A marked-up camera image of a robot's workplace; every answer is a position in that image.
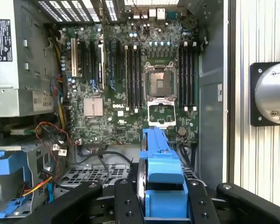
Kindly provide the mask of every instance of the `green circuit board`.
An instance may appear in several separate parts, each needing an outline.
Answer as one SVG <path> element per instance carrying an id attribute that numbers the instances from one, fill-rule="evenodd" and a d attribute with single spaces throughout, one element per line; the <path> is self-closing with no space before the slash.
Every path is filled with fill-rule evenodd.
<path id="1" fill-rule="evenodd" d="M 64 100 L 73 139 L 139 144 L 142 129 L 158 123 L 171 143 L 198 141 L 198 62 L 192 47 L 197 22 L 193 16 L 185 21 L 63 28 Z M 157 104 L 160 99 L 165 102 Z"/>

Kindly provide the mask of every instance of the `sticker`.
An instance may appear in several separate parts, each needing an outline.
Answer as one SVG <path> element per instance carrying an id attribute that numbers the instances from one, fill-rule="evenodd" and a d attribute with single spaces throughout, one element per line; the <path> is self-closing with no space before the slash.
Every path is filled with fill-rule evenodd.
<path id="1" fill-rule="evenodd" d="M 218 85 L 218 102 L 222 101 L 223 93 L 222 93 L 222 84 Z"/>
<path id="2" fill-rule="evenodd" d="M 33 91 L 33 110 L 51 111 L 54 108 L 53 97 L 42 91 Z"/>
<path id="3" fill-rule="evenodd" d="M 12 62 L 10 20 L 0 20 L 0 62 Z"/>

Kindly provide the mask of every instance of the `metal bracket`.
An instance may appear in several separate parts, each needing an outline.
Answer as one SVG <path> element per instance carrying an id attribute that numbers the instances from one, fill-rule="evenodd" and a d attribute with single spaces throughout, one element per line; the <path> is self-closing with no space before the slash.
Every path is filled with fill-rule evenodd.
<path id="1" fill-rule="evenodd" d="M 270 67 L 280 62 L 253 63 L 250 65 L 250 123 L 255 127 L 280 126 L 266 119 L 258 110 L 255 103 L 255 88 L 260 76 Z"/>

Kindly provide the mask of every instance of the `screw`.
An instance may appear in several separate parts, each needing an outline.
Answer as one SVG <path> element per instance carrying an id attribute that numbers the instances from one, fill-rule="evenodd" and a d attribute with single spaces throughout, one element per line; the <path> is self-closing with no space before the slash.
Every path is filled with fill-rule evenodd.
<path id="1" fill-rule="evenodd" d="M 230 190 L 230 189 L 232 189 L 232 186 L 230 186 L 228 184 L 224 184 L 223 188 L 226 189 L 226 190 Z"/>
<path id="2" fill-rule="evenodd" d="M 95 188 L 97 185 L 95 184 L 95 183 L 91 183 L 91 184 L 89 184 L 89 188 Z"/>
<path id="3" fill-rule="evenodd" d="M 191 184 L 192 184 L 193 186 L 196 186 L 196 185 L 198 185 L 198 181 L 191 181 Z"/>
<path id="4" fill-rule="evenodd" d="M 272 111 L 270 114 L 271 114 L 272 117 L 275 117 L 277 112 L 276 111 Z"/>
<path id="5" fill-rule="evenodd" d="M 122 180 L 121 182 L 119 182 L 119 183 L 121 183 L 121 184 L 126 184 L 127 183 L 127 181 L 126 180 Z"/>

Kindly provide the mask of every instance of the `pcie slot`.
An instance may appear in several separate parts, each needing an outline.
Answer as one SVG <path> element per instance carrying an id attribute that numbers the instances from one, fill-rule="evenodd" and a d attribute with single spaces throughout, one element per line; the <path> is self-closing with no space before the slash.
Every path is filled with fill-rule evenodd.
<path id="1" fill-rule="evenodd" d="M 109 65 L 110 65 L 110 81 L 113 80 L 113 47 L 112 42 L 109 41 Z"/>
<path id="2" fill-rule="evenodd" d="M 73 77 L 78 77 L 78 43 L 76 38 L 70 39 L 71 72 Z"/>
<path id="3" fill-rule="evenodd" d="M 98 45 L 98 87 L 105 89 L 104 44 Z"/>
<path id="4" fill-rule="evenodd" d="M 121 42 L 116 41 L 116 54 L 117 54 L 117 79 L 121 80 Z"/>
<path id="5" fill-rule="evenodd" d="M 90 71 L 91 71 L 91 79 L 98 83 L 98 73 L 95 71 L 96 61 L 97 61 L 97 54 L 95 50 L 94 42 L 89 43 L 89 52 L 90 52 Z"/>
<path id="6" fill-rule="evenodd" d="M 184 105 L 189 106 L 189 92 L 190 92 L 190 85 L 189 85 L 189 54 L 188 48 L 184 47 Z"/>
<path id="7" fill-rule="evenodd" d="M 93 77 L 91 73 L 91 56 L 89 49 L 87 48 L 85 42 L 80 42 L 79 47 L 81 52 L 83 78 L 85 80 L 92 80 Z"/>
<path id="8" fill-rule="evenodd" d="M 138 108 L 142 108 L 142 78 L 141 78 L 141 49 L 138 48 L 137 51 L 137 61 L 136 61 L 136 66 L 137 66 L 137 90 L 138 90 Z"/>

